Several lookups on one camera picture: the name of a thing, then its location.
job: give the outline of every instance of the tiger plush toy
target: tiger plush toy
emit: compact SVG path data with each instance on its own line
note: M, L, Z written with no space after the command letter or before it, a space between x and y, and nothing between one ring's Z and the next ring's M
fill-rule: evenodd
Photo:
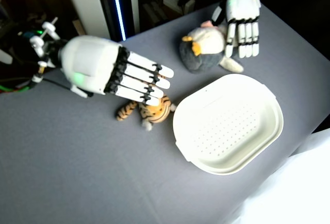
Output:
M156 107L131 101L118 110L116 115L117 120L122 121L126 119L132 114L137 105L139 106L139 111L142 116L142 126L147 131L151 131L153 124L164 121L169 113L174 112L176 109L176 105L171 103L167 95L164 95L164 97L159 100L159 105Z

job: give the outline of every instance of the plush toy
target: plush toy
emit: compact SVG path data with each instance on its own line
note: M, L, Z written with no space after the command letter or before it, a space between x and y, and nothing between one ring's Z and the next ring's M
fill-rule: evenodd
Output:
M117 112L116 118L118 121L122 121L131 115L135 107L139 105L139 111L142 116L142 126L147 130L151 131L154 123L160 123L164 121L169 115L170 111L174 112L176 105L172 104L169 97L164 95L163 98L159 99L159 105L149 106L141 102L131 101Z
M244 68L238 62L224 56L226 33L225 26L213 26L211 21L207 21L184 36L180 55L186 68L192 73L199 73L220 65L234 73L243 72Z

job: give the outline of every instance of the robotic arm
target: robotic arm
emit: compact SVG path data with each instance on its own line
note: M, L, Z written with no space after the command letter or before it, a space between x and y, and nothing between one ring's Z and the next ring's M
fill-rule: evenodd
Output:
M212 16L214 25L219 25L224 17L228 22L225 54L231 57L233 54L233 41L238 37L239 57L257 56L259 54L259 27L260 0L226 0L220 2Z
M52 23L44 23L44 33L55 41L60 37ZM43 43L43 34L34 36L30 42L40 57L39 71L32 82L42 80L44 68L61 66L64 75L71 83L70 90L81 97L88 93L105 95L112 93L123 98L157 106L163 91L168 89L173 70L129 51L122 45L93 36L79 36L71 39L58 51L58 62L49 58Z

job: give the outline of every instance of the gray table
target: gray table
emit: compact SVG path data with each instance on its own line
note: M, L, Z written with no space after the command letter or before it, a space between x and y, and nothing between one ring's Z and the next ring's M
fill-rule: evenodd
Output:
M175 70L175 102L228 74L193 75L178 43L214 6L128 39L124 45ZM330 62L267 8L260 55L242 59L245 74L277 96L282 135L240 172L215 176L185 161L172 116L148 133L137 111L122 123L126 100L83 99L48 82L0 95L0 223L221 223L330 113ZM66 83L60 71L48 78Z

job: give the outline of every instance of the striped tail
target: striped tail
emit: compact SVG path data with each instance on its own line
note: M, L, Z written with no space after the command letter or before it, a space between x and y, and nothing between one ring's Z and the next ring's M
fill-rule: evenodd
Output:
M116 119L118 121L122 121L126 119L128 116L131 115L133 112L134 108L138 105L136 101L131 101L127 105L123 106L121 109L118 110L116 114Z

